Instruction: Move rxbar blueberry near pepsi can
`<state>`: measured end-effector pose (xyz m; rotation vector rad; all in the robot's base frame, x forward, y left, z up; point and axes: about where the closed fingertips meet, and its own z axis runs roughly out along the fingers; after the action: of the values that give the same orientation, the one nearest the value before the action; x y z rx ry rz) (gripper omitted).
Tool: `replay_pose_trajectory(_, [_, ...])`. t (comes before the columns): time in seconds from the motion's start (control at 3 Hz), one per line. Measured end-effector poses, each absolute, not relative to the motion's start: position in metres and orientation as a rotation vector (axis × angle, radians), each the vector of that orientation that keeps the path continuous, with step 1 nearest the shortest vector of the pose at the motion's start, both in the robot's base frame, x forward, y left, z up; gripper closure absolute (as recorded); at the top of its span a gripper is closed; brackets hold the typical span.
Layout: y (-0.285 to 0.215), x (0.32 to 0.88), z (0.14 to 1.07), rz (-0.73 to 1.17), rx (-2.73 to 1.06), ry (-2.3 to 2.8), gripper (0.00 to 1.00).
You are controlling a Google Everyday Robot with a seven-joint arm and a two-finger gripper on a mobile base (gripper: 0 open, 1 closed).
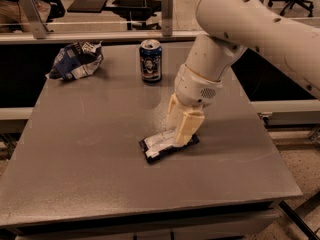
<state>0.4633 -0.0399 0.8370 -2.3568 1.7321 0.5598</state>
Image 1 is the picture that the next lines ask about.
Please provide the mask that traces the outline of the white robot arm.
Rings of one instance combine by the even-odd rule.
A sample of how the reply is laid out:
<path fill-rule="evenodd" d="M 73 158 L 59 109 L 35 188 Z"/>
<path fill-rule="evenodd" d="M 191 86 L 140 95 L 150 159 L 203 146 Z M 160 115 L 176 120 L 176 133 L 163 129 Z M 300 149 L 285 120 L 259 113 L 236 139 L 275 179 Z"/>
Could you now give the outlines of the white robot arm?
<path fill-rule="evenodd" d="M 281 17 L 259 0 L 198 0 L 197 36 L 174 81 L 166 128 L 186 145 L 204 121 L 228 68 L 249 48 L 320 98 L 320 29 Z"/>

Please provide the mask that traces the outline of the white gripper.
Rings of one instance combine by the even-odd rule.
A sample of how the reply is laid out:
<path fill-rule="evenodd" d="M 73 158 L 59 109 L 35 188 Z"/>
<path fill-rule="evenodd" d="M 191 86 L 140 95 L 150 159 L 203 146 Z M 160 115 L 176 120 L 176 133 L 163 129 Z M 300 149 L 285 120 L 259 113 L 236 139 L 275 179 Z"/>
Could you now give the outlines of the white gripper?
<path fill-rule="evenodd" d="M 221 88 L 221 81 L 207 80 L 186 64 L 181 65 L 174 81 L 175 94 L 170 97 L 166 117 L 166 129 L 176 128 L 176 146 L 186 145 L 200 128 L 205 119 L 203 107 L 213 103 Z"/>

